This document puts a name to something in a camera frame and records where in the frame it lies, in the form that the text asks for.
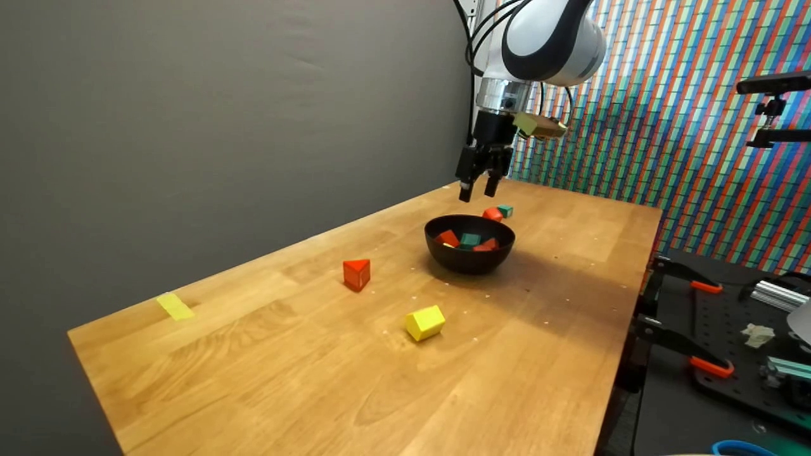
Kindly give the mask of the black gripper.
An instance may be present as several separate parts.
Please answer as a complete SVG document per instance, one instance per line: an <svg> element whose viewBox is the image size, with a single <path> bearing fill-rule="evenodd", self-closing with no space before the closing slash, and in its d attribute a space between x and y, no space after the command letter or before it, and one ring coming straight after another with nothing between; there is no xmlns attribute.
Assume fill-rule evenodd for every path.
<svg viewBox="0 0 811 456"><path fill-rule="evenodd" d="M501 175L511 160L515 122L510 115L477 115L477 127L472 143L462 150L457 178L458 178L458 201L468 203L475 179L486 172L483 196L495 198L501 182Z"/></svg>

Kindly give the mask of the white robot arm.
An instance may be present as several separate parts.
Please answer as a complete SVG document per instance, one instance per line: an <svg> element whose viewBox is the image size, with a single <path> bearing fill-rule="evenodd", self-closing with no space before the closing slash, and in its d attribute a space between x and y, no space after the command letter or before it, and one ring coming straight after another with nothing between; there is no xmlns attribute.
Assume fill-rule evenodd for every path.
<svg viewBox="0 0 811 456"><path fill-rule="evenodd" d="M592 0L477 0L477 18L454 0L472 72L468 134L457 164L458 198L472 201L478 175L496 196L511 163L516 117L532 87L589 82L606 58L606 41L589 21Z"/></svg>

